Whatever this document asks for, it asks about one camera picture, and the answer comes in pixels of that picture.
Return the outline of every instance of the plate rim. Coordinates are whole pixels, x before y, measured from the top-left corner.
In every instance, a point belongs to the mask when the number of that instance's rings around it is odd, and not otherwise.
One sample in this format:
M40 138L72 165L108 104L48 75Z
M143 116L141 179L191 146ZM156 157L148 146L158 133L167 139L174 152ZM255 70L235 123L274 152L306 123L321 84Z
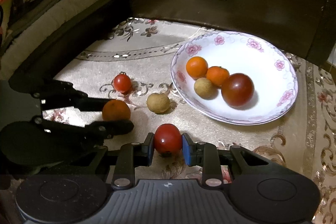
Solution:
M230 32L230 34L245 34L245 35L248 35L250 37L255 37L255 38L258 38L258 39L261 39L263 42L269 44L270 47L272 47L278 54L282 55L289 63L290 65L290 72L292 73L293 75L293 78L296 79L296 86L297 86L297 90L295 90L295 96L293 98L293 101L290 104L290 106L286 109L286 111L284 111L283 113L281 113L279 116L277 117L274 117L273 119L270 119L270 120L267 120L267 121L263 121L263 122L249 122L249 121L246 121L246 123L238 123L238 122L232 122L232 121L228 121L228 120L224 120L224 119L220 119L220 118L217 118L217 117L214 117L206 112L204 112L203 110L197 108L196 106L194 106L191 102L189 102L189 100L180 92L180 90L178 89L176 83L175 83L175 80L174 80L174 77L173 77L173 66L176 65L176 63L173 64L174 60L175 60L175 57L179 54L181 48L187 44L187 43L191 43L195 40L199 40L203 37L209 37L209 36L212 36L214 34L219 34L221 32ZM211 119L214 119L214 120L217 120L219 122L224 122L224 123L229 123L229 124L233 124L233 125L239 125L239 126L254 126L254 125L261 125L261 124L265 124L265 123L269 123L269 122L273 122L279 118L281 118L282 116L284 116L294 105L294 103L296 102L296 99L297 99L297 95L298 95L298 91L299 91L299 87L298 87L298 79L297 79L297 76L296 76L296 73L295 73L295 70L293 68L293 65L290 63L290 60L286 57L286 55L280 51L276 46L274 46L273 44L271 44L270 42L266 41L265 39L262 39L260 37L257 37L255 35L251 35L251 34L248 34L248 33L244 33L244 32L235 32L235 31L211 31L211 32L208 32L206 34L202 34L202 35L199 35L197 37L194 37L192 39L189 39L187 41L185 41L180 47L179 49L175 52L173 58L172 58L172 61L171 61L171 65L170 65L170 76L171 76L171 79L172 79L172 82L173 82L173 85L174 87L176 88L177 92L179 93L179 95L183 98L184 101L187 102L188 105L190 105L192 108L196 109L197 111L201 112L202 114L206 115L207 117L211 118Z

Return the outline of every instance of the orange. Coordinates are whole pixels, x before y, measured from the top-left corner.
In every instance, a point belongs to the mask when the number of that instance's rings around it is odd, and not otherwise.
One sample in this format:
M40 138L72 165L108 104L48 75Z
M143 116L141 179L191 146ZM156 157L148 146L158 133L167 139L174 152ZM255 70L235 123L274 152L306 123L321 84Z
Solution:
M211 67L208 69L206 78L216 86L222 86L223 82L230 76L227 69L222 67Z
M104 121L129 120L131 110L124 101L113 99L104 105L102 116Z
M185 69L192 78L198 79L205 77L208 70L208 63L204 58L195 56L188 60Z

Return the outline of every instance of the beige tablecloth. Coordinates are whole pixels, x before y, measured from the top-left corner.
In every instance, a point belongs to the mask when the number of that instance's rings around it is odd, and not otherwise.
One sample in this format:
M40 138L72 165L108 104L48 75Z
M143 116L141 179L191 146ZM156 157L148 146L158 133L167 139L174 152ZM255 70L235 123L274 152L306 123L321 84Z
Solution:
M331 75L311 63L286 54L293 64L299 85L297 100L282 118L257 126L235 126L210 119L187 105L179 97L170 78L174 53L189 38L212 31L204 27L129 19L115 27L106 40L97 41L68 64L57 80L70 81L73 87L91 97L118 98L132 110L134 130L106 140L109 149L119 149L128 142L143 142L148 132L163 123L173 123L187 132L194 141L202 140L228 149L238 144L266 156L312 179L321 191L320 207L315 223L334 223L336 218L336 88ZM119 72L126 72L136 88L122 96L115 92L111 81ZM154 114L146 108L147 96L166 92L171 109ZM80 112L74 108L51 110L47 119L84 126L101 120L100 112ZM182 155L164 159L157 153L150 167L137 167L138 178L194 178L199 167L187 167ZM13 181L9 191L0 198L13 197L20 182ZM9 212L13 205L5 206Z

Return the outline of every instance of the dark red tomato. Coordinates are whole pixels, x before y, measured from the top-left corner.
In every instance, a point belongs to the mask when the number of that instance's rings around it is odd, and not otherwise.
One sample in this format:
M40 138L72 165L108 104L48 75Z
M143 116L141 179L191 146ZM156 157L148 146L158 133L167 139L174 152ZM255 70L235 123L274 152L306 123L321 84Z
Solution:
M182 149L182 135L171 123L160 125L155 131L154 148L162 155L176 154Z
M114 77L112 85L116 91L125 93L129 91L132 87L131 79L124 73L118 74Z
M241 107L251 100L254 85L250 77L243 73L230 75L222 84L222 96L231 107Z

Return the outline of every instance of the plate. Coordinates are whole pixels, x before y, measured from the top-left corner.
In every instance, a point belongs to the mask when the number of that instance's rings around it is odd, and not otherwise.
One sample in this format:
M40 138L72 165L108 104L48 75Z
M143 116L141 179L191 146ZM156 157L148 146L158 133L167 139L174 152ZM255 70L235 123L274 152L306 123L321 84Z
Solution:
M199 97L194 79L186 72L187 61L201 56L208 66L221 66L230 74L248 75L255 87L249 103L232 108L221 91L212 100ZM271 43L250 34L231 31L210 32L183 44L171 63L172 81L182 98L206 116L237 125L263 124L274 121L294 104L298 82L293 66Z

